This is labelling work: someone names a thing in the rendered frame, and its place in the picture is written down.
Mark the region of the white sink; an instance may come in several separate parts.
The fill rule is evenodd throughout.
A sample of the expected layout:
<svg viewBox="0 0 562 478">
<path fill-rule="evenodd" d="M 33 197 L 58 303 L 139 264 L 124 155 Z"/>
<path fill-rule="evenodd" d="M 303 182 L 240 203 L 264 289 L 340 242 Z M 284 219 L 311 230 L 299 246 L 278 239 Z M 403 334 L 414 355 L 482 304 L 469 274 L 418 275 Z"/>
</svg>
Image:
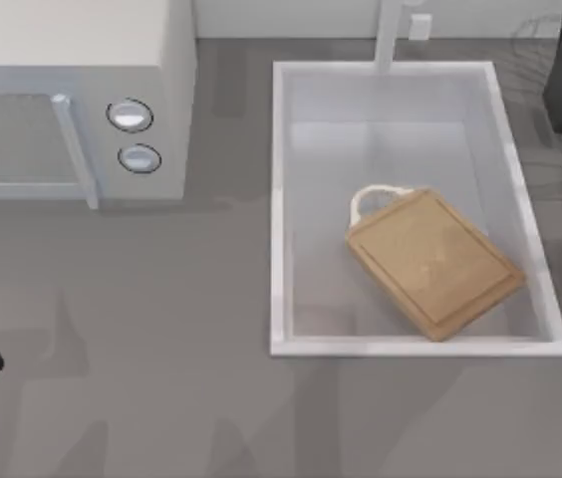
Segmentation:
<svg viewBox="0 0 562 478">
<path fill-rule="evenodd" d="M 277 357 L 562 357 L 562 313 L 487 61 L 273 66 L 270 352 Z M 374 184 L 429 187 L 525 273 L 463 330 L 425 339 L 345 243 Z"/>
</svg>

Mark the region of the wooden cutting board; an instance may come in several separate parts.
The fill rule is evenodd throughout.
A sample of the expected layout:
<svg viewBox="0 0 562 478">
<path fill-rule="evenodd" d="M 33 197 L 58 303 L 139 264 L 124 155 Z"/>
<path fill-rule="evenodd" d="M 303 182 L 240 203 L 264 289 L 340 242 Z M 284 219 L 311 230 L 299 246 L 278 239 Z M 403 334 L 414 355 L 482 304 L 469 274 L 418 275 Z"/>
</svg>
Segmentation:
<svg viewBox="0 0 562 478">
<path fill-rule="evenodd" d="M 519 267 L 428 188 L 373 184 L 358 190 L 346 244 L 433 342 L 454 337 L 526 282 Z"/>
</svg>

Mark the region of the small microwave knob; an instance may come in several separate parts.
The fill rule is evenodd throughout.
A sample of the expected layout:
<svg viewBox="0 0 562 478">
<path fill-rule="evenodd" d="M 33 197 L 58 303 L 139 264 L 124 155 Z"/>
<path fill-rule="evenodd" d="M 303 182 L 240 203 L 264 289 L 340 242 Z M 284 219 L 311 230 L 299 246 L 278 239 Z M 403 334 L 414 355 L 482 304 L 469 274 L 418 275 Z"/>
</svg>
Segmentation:
<svg viewBox="0 0 562 478">
<path fill-rule="evenodd" d="M 150 145 L 137 143 L 118 151 L 118 162 L 133 174 L 152 174 L 162 164 L 161 155 Z"/>
</svg>

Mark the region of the pale microwave oven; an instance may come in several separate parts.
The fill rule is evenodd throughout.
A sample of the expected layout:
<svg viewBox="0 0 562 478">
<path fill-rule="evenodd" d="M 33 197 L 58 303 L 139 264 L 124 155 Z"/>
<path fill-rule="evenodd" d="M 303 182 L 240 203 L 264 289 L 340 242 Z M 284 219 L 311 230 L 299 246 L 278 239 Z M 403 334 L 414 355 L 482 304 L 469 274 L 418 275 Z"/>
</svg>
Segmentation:
<svg viewBox="0 0 562 478">
<path fill-rule="evenodd" d="M 176 201 L 184 191 L 196 80 L 191 0 L 0 0 L 0 200 L 85 200 L 50 97 L 65 94 L 100 206 Z M 127 133 L 107 106 L 131 98 L 152 126 Z M 118 151 L 161 155 L 133 174 Z"/>
</svg>

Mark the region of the large microwave knob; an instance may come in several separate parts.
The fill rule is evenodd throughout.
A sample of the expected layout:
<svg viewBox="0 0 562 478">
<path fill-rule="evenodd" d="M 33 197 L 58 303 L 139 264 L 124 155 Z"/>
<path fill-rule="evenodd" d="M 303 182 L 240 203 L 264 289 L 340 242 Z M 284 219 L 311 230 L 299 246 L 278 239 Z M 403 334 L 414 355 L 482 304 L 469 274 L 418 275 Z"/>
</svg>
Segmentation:
<svg viewBox="0 0 562 478">
<path fill-rule="evenodd" d="M 140 100 L 131 98 L 109 104 L 106 116 L 112 126 L 127 133 L 145 131 L 154 121 L 150 107 Z"/>
</svg>

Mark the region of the tall white tap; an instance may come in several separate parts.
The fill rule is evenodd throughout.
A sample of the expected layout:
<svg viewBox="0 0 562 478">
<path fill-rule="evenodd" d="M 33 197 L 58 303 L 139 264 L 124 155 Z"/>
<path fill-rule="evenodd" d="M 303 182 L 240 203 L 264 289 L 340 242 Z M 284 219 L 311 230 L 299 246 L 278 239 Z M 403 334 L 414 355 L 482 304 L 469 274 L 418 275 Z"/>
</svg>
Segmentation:
<svg viewBox="0 0 562 478">
<path fill-rule="evenodd" d="M 426 0 L 380 0 L 374 66 L 381 75 L 391 67 L 401 16 L 406 7 L 417 7 Z"/>
</svg>

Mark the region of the white wall socket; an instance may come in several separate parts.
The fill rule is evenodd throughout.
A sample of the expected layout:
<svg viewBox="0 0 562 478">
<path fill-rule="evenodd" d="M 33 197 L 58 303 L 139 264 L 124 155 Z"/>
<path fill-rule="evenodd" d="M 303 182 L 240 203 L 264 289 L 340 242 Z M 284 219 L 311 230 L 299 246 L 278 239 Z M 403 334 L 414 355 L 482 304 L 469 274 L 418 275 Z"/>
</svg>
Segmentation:
<svg viewBox="0 0 562 478">
<path fill-rule="evenodd" d="M 412 14 L 409 30 L 410 41 L 427 41 L 432 26 L 431 14 Z"/>
</svg>

